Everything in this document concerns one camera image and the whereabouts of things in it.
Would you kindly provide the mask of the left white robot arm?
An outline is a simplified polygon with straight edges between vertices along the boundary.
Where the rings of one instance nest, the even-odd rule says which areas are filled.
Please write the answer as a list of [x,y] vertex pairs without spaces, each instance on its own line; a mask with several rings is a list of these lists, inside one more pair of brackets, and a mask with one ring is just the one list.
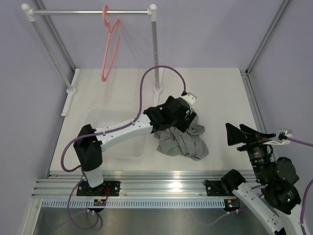
[[105,189],[102,176],[102,153],[109,148],[141,135],[165,131],[175,127],[185,132],[196,113],[191,110],[196,97],[187,93],[179,98],[169,96],[165,103],[150,107],[129,121],[106,128],[82,127],[73,143],[82,172],[93,195],[100,195]]

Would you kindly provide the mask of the grey t shirt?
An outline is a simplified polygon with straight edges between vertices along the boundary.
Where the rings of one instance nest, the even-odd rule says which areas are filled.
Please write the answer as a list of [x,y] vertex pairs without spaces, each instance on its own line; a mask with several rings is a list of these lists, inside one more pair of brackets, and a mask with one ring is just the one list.
[[201,139],[205,127],[196,116],[185,132],[176,127],[154,133],[158,140],[157,151],[167,156],[184,156],[199,161],[209,155],[206,143]]

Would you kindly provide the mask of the pink plastic hanger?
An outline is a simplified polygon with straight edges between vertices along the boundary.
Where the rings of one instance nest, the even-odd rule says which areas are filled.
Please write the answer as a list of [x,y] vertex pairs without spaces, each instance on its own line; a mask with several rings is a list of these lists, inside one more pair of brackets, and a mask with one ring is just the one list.
[[102,18],[104,26],[108,30],[108,38],[106,42],[104,58],[102,63],[101,70],[101,80],[102,82],[106,82],[110,72],[113,68],[115,57],[119,48],[120,36],[121,36],[121,21],[117,19],[113,24],[107,19],[109,7],[105,5],[102,9]]

